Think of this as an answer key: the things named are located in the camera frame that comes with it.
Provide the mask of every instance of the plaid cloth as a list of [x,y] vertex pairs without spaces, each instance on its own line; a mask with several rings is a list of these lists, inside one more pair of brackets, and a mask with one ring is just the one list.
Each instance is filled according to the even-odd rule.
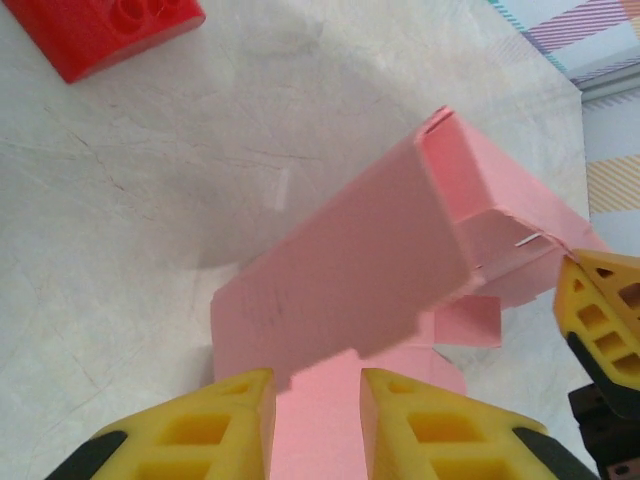
[[640,63],[640,0],[488,0],[579,84]]

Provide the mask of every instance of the red plastic piece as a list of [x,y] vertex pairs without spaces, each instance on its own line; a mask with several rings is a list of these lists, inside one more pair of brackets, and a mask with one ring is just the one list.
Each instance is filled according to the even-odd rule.
[[195,0],[2,0],[73,83],[202,24]]

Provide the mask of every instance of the table surface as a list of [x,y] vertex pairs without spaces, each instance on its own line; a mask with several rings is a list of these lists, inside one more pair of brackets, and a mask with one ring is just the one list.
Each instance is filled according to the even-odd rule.
[[[1,478],[209,383],[212,292],[443,104],[587,214],[579,92],[488,2],[202,4],[72,86],[0,6]],[[586,460],[550,303],[440,351]]]

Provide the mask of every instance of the white marble surface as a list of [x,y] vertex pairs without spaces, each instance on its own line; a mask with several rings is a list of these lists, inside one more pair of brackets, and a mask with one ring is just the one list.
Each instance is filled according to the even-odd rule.
[[[210,381],[214,289],[442,104],[587,212],[579,94],[488,2],[202,3],[73,86],[0,6],[0,478]],[[443,351],[586,458],[550,298]]]

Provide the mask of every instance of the pink paper box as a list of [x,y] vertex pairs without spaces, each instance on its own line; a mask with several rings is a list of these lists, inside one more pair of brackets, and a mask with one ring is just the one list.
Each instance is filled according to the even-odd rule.
[[[215,293],[216,379],[274,368],[283,392],[272,478],[364,479],[360,368],[463,390],[433,343],[497,345],[496,305],[551,288],[560,257],[577,247],[606,249],[585,219],[443,108]],[[459,300],[469,294],[493,298]],[[309,421],[314,413],[322,421]],[[336,445],[346,448],[337,466]]]

